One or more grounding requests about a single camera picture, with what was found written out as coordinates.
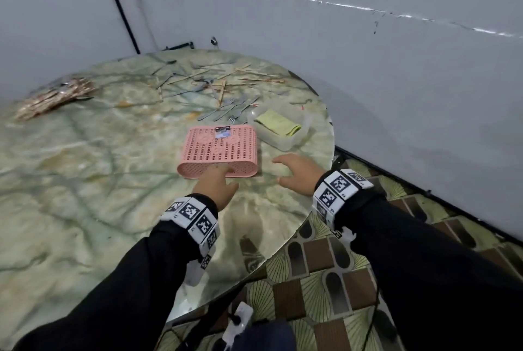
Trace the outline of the person's right hand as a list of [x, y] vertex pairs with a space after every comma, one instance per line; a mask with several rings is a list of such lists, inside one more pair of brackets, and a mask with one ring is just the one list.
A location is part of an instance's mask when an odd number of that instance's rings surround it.
[[295, 153], [276, 156], [272, 163], [286, 166], [296, 180], [293, 186], [282, 186], [302, 196], [312, 196], [317, 183], [329, 170], [319, 166], [314, 160]]

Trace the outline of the group of metal forks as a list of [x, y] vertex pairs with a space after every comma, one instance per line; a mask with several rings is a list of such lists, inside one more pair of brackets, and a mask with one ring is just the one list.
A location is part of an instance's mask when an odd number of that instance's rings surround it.
[[248, 96], [242, 95], [238, 98], [230, 98], [219, 109], [206, 112], [197, 118], [197, 125], [220, 126], [238, 122], [250, 106], [257, 103], [262, 95], [260, 93]]

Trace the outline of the scattered metal spoons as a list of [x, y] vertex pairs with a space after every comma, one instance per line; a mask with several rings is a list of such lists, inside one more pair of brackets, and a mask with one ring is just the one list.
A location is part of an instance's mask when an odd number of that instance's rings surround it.
[[[166, 76], [163, 81], [161, 81], [159, 84], [157, 84], [154, 88], [157, 90], [160, 102], [165, 101], [166, 98], [176, 97], [184, 94], [189, 93], [199, 93], [206, 89], [206, 86], [210, 84], [211, 82], [207, 81], [203, 75], [208, 73], [209, 69], [196, 69], [196, 72], [193, 72], [192, 74], [182, 74], [177, 72], [171, 72], [168, 76]], [[193, 87], [190, 90], [182, 90], [173, 94], [165, 95], [163, 92], [163, 87], [167, 85], [173, 85], [177, 83], [181, 83], [183, 81], [191, 80], [192, 82], [196, 83], [196, 86]]]

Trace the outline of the clear plastic container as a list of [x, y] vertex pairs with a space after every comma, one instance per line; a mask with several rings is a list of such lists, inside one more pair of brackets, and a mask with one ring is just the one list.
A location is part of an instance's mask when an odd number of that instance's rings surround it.
[[254, 128], [258, 139], [287, 152], [307, 136], [312, 115], [285, 101], [270, 99], [248, 111], [247, 124]]

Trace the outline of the person's left hand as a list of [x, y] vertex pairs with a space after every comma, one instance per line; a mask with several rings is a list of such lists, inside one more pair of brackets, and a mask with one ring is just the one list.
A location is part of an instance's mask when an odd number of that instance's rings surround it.
[[217, 206], [219, 212], [227, 207], [230, 201], [223, 201], [223, 185], [228, 183], [226, 176], [234, 169], [227, 163], [212, 164], [201, 175], [192, 193], [209, 197]]

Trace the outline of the white marker wrist tracker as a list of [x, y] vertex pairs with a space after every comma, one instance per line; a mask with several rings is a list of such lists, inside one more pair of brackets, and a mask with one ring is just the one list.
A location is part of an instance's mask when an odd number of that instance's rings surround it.
[[159, 220], [176, 223], [198, 244], [200, 257], [187, 264], [184, 278], [185, 285], [196, 287], [216, 251], [215, 244], [221, 234], [217, 216], [196, 198], [181, 197], [159, 216]]
[[374, 188], [374, 184], [353, 169], [340, 169], [333, 171], [320, 181], [314, 192], [312, 207], [315, 214], [346, 248], [350, 247], [356, 234], [347, 227], [343, 227], [341, 231], [336, 230], [335, 217], [345, 202], [355, 196], [359, 197], [364, 190], [372, 188]]

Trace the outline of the pile of wooden chopsticks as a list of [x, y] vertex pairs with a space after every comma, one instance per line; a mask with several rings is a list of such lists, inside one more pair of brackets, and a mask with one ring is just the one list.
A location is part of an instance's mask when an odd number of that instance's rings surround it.
[[91, 99], [96, 91], [92, 81], [85, 77], [74, 77], [58, 85], [33, 93], [23, 101], [15, 114], [16, 120], [29, 120], [43, 115], [66, 103]]

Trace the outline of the scattered loose wooden chopsticks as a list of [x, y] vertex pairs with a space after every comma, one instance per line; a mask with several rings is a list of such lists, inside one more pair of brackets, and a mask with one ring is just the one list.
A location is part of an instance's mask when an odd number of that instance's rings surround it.
[[268, 90], [268, 87], [284, 85], [287, 77], [278, 74], [269, 74], [265, 71], [258, 71], [252, 67], [252, 64], [245, 63], [242, 65], [232, 66], [230, 69], [221, 68], [225, 63], [209, 64], [196, 69], [209, 69], [209, 72], [203, 77], [211, 82], [205, 90], [210, 90], [213, 97], [217, 100], [219, 107], [224, 105], [224, 94], [230, 93], [233, 87], [245, 87], [258, 90]]

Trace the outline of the yellow folded cloth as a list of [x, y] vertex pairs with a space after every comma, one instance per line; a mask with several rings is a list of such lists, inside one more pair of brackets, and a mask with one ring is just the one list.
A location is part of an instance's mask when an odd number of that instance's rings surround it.
[[293, 136], [302, 129], [300, 124], [271, 109], [257, 116], [254, 122], [261, 124], [278, 136]]

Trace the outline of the person's dark clothing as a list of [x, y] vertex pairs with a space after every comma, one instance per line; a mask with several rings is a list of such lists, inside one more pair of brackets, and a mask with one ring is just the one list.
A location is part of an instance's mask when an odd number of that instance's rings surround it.
[[288, 322], [267, 321], [245, 328], [231, 347], [223, 339], [217, 340], [212, 351], [297, 351], [297, 341]]

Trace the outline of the pink perforated plastic basket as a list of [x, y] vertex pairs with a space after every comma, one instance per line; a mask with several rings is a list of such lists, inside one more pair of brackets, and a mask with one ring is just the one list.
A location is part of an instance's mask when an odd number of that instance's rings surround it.
[[181, 160], [180, 176], [199, 179], [211, 164], [229, 164], [227, 177], [246, 178], [258, 172], [257, 134], [250, 125], [201, 126], [189, 129]]

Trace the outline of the white plug device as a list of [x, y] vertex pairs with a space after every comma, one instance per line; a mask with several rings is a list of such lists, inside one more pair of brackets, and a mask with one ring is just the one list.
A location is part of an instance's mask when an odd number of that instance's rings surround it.
[[222, 335], [225, 344], [225, 351], [230, 351], [237, 336], [241, 335], [248, 327], [254, 309], [246, 302], [239, 302], [234, 313], [228, 314], [229, 322]]

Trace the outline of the person's right forearm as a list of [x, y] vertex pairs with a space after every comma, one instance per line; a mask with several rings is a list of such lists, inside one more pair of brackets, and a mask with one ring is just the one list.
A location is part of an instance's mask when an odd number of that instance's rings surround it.
[[334, 225], [356, 234], [407, 351], [523, 351], [523, 281], [373, 189]]

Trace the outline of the person's left forearm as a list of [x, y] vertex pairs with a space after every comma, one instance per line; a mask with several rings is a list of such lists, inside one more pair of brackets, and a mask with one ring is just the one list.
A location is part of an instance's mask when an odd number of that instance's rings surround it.
[[[216, 204], [189, 194], [217, 216]], [[158, 221], [114, 271], [67, 316], [24, 335], [13, 351], [153, 351], [198, 244], [176, 223]]]

